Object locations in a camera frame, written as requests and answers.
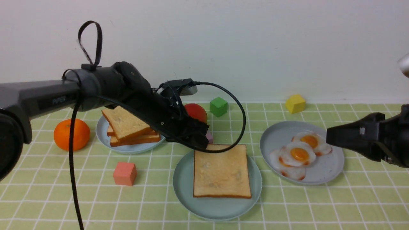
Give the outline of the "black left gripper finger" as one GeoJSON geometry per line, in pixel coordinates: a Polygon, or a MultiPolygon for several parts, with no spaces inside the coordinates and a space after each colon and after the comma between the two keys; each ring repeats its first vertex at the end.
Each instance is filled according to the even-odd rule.
{"type": "Polygon", "coordinates": [[[209,140],[206,137],[206,133],[186,133],[185,134],[185,146],[191,149],[205,150],[209,144],[209,140]]]}

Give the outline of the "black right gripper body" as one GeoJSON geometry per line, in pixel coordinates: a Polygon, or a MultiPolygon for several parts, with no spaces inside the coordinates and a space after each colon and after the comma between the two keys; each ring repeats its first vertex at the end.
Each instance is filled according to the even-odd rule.
{"type": "Polygon", "coordinates": [[[383,113],[374,112],[359,122],[361,140],[377,146],[377,153],[370,150],[370,156],[384,160],[392,165],[408,168],[409,150],[409,105],[401,106],[398,115],[389,119],[383,113]]]}

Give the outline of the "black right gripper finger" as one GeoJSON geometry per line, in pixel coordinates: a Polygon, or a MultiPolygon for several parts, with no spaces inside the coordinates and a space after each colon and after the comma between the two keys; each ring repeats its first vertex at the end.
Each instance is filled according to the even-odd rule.
{"type": "Polygon", "coordinates": [[[326,143],[345,149],[362,148],[359,129],[360,125],[355,123],[330,127],[326,131],[326,143]]]}

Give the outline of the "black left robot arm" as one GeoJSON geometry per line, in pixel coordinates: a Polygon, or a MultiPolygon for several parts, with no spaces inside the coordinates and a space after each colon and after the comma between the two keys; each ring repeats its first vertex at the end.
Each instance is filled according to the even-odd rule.
{"type": "Polygon", "coordinates": [[[206,149],[208,125],[177,105],[173,91],[155,93],[132,64],[117,62],[94,70],[69,70],[61,80],[1,84],[1,179],[16,166],[22,147],[32,141],[31,119],[73,107],[79,111],[114,108],[112,100],[130,107],[169,142],[206,149]]]}

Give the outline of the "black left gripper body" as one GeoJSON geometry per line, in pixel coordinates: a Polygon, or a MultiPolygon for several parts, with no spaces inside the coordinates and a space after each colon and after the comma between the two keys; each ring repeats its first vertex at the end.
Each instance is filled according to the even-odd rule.
{"type": "Polygon", "coordinates": [[[188,115],[184,105],[174,106],[172,101],[159,93],[150,91],[131,93],[127,104],[140,118],[168,141],[186,144],[186,133],[206,133],[209,125],[188,115]]]}

